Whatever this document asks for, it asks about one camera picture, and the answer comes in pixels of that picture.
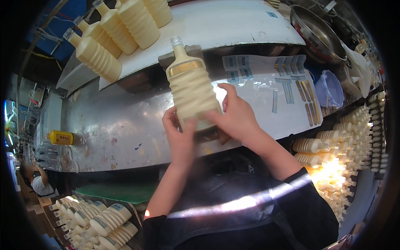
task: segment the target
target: bottle neck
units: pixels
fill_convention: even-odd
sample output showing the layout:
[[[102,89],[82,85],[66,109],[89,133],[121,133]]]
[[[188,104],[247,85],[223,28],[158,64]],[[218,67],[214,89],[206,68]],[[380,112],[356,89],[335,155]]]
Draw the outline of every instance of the bottle neck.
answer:
[[[105,3],[100,4],[96,9],[102,16],[110,10]]]
[[[178,44],[172,48],[174,50],[175,59],[180,56],[187,56],[185,46],[183,44]]]
[[[78,28],[82,31],[85,32],[89,28],[89,24],[86,21],[80,22],[78,25]]]
[[[72,34],[69,42],[75,47],[77,48],[80,44],[80,42],[82,41],[82,37],[80,37],[78,34],[74,33]]]

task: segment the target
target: cable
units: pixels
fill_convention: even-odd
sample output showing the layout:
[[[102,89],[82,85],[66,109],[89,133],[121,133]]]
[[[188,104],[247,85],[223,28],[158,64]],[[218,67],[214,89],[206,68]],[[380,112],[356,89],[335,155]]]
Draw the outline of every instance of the cable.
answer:
[[[62,67],[61,67],[61,65],[58,63],[58,60],[57,60],[57,58],[55,58],[55,57],[49,57],[49,56],[45,56],[45,55],[42,55],[42,54],[39,54],[39,53],[35,53],[35,52],[33,52],[32,51],[32,54],[34,54],[35,56],[39,56],[39,57],[43,57],[43,58],[47,58],[47,59],[55,59],[56,60],[56,62],[57,62],[57,65],[58,65],[58,67],[60,68],[60,70],[62,71]]]

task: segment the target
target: metal pot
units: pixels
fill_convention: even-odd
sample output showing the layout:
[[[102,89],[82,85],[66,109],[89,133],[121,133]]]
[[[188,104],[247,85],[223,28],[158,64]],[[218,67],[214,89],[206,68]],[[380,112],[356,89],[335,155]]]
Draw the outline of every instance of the metal pot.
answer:
[[[330,64],[347,61],[339,38],[321,18],[299,5],[293,4],[291,9],[290,22],[306,42],[306,52],[311,58]]]

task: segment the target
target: white cloth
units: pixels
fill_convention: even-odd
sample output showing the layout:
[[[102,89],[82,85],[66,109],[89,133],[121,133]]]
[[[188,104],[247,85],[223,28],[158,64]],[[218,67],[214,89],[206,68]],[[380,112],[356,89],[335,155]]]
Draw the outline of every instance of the white cloth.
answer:
[[[44,196],[46,198],[52,198],[59,195],[58,190],[56,189],[56,191],[54,192],[54,189],[50,185],[50,183],[44,185],[41,176],[35,177],[30,185],[32,186],[33,190],[40,196]]]

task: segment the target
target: bottle cap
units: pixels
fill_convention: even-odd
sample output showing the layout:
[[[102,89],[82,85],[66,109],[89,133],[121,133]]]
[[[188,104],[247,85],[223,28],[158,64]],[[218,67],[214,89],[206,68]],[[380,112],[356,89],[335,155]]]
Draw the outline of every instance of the bottle cap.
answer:
[[[171,38],[171,45],[172,47],[175,47],[179,44],[183,44],[182,39],[180,36],[174,36],[173,38]]]

